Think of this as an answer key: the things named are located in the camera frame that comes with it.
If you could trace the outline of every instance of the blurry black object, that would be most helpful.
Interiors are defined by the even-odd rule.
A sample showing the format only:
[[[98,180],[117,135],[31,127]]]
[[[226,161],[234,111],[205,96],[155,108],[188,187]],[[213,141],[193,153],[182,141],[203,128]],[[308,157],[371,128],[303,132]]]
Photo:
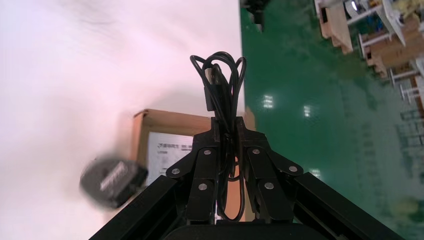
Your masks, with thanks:
[[[116,209],[138,191],[147,174],[135,161],[103,157],[88,166],[79,184],[98,204]]]
[[[236,116],[244,57],[234,61],[228,53],[216,52],[207,59],[192,55],[190,60],[205,87],[207,109],[215,112],[210,130],[194,135],[191,152],[91,240],[403,239],[273,151],[265,134],[246,128],[243,118]],[[228,82],[218,61],[231,69]],[[240,208],[231,219],[225,214],[227,189],[228,182],[236,181],[241,186]],[[252,222],[238,222],[245,210],[244,187],[255,215]],[[224,220],[215,222],[215,212]]]
[[[264,31],[264,10],[271,0],[241,0],[240,6],[251,14],[251,21]]]

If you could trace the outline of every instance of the screw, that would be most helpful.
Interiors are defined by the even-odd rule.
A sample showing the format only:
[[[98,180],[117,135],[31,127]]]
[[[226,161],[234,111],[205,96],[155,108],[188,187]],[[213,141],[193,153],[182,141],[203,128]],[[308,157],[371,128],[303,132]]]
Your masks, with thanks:
[[[267,182],[267,183],[265,183],[265,188],[266,189],[273,189],[274,188],[274,184],[272,184],[271,182]]]
[[[292,172],[297,172],[298,171],[298,168],[295,167],[295,166],[291,166],[291,167],[288,168],[288,170],[290,170]]]
[[[174,169],[172,169],[171,173],[176,175],[176,174],[180,173],[180,170],[178,168],[174,168]]]
[[[207,186],[206,184],[204,184],[204,183],[201,183],[201,184],[199,185],[199,190],[200,190],[200,191],[206,190],[207,188],[208,188],[208,186]]]

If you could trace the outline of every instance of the green floor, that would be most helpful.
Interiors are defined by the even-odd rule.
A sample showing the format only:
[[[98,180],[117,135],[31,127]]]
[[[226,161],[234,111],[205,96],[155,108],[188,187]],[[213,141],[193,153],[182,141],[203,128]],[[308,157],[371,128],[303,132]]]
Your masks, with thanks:
[[[423,223],[394,210],[424,200],[424,169],[406,156],[422,156],[422,147],[403,147],[397,130],[416,104],[357,50],[343,55],[323,39],[312,0],[271,1],[263,33],[243,9],[241,25],[246,105],[271,147],[405,238],[424,239]]]

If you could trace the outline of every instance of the white surface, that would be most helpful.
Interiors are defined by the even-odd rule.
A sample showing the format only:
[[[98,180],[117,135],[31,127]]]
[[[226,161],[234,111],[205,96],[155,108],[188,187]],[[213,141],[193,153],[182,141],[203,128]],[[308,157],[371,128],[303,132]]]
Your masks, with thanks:
[[[406,46],[406,41],[404,38],[404,34],[402,33],[401,30],[401,26],[399,25],[398,21],[398,15],[394,13],[393,8],[392,8],[392,2],[390,0],[382,0],[382,5],[383,5],[383,9],[384,9],[384,15],[388,20],[388,25],[386,24],[386,22],[382,20],[382,22],[384,22],[384,25],[386,26],[387,29],[393,29],[394,33],[397,35],[397,37],[399,38],[400,42],[403,44],[403,46]]]
[[[241,56],[238,0],[0,0],[0,30],[4,240],[88,239],[84,167],[144,108],[209,115],[190,55]]]
[[[146,185],[152,184],[167,169],[192,150],[193,137],[159,132],[148,136],[148,176]]]

